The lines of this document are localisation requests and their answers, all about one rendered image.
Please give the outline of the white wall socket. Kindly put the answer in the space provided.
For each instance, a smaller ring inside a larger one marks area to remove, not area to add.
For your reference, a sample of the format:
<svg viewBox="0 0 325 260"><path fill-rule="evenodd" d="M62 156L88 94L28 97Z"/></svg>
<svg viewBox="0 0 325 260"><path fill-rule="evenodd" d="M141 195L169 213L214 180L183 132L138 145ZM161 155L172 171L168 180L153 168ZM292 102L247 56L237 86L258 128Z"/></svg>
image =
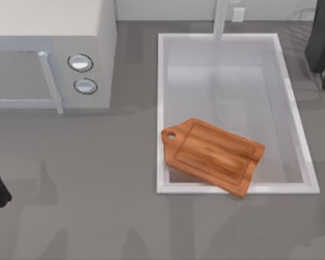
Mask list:
<svg viewBox="0 0 325 260"><path fill-rule="evenodd" d="M245 16L245 8L243 7L233 8L232 22L243 22L244 16Z"/></svg>

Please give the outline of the large microwave knob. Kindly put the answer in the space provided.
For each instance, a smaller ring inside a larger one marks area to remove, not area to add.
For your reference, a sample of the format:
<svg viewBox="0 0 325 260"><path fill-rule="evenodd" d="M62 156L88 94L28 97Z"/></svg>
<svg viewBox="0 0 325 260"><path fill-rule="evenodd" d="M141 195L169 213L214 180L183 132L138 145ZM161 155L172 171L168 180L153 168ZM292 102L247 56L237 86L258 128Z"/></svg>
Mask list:
<svg viewBox="0 0 325 260"><path fill-rule="evenodd" d="M94 65L93 60L85 54L69 56L67 63L72 70L79 73L90 71Z"/></svg>

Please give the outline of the tall white tap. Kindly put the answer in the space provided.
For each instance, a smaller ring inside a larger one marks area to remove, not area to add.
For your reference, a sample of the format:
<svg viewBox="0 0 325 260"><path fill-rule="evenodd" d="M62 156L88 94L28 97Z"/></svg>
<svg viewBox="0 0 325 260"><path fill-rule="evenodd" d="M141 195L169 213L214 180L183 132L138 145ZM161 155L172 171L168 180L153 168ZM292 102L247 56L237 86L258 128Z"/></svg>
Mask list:
<svg viewBox="0 0 325 260"><path fill-rule="evenodd" d="M229 0L216 0L213 24L213 36L216 42L220 42L222 40L228 7Z"/></svg>

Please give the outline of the pale microwave oven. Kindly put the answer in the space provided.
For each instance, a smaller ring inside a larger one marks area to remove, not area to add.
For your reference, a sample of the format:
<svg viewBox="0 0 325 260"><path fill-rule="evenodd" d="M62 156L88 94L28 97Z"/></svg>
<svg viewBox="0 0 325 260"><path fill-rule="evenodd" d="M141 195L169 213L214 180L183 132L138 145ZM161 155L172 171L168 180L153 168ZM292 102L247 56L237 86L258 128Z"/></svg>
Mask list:
<svg viewBox="0 0 325 260"><path fill-rule="evenodd" d="M116 37L114 0L0 0L0 109L56 109L39 51L49 55L64 111L108 108ZM77 54L93 60L90 71L68 66ZM83 78L96 82L94 94L74 89Z"/></svg>

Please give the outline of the white sink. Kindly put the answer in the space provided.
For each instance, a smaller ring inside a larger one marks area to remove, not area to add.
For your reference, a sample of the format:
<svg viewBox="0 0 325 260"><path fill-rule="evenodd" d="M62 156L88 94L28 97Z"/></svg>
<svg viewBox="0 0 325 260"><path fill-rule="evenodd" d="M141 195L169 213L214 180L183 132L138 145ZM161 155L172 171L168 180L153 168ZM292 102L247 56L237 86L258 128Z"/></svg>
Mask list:
<svg viewBox="0 0 325 260"><path fill-rule="evenodd" d="M320 192L277 34L159 34L157 131L189 118L265 146L249 194Z"/></svg>

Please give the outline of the wooden cutting board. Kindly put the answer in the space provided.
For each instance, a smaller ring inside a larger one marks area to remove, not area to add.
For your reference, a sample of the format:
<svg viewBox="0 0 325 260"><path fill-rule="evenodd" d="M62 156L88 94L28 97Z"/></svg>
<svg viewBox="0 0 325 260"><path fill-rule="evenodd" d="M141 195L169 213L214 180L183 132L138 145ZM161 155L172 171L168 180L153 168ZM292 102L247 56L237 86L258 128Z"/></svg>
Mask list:
<svg viewBox="0 0 325 260"><path fill-rule="evenodd" d="M161 131L168 167L227 191L246 196L265 146L190 118Z"/></svg>

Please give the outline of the small microwave knob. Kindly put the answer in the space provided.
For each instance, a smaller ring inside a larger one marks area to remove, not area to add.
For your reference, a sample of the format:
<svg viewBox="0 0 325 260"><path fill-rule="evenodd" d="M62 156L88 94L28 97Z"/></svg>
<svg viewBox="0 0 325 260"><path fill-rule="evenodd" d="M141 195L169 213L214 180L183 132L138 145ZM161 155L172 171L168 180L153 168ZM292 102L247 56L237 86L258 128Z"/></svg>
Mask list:
<svg viewBox="0 0 325 260"><path fill-rule="evenodd" d="M98 90L96 82L89 78L76 80L73 86L78 93L83 95L92 95Z"/></svg>

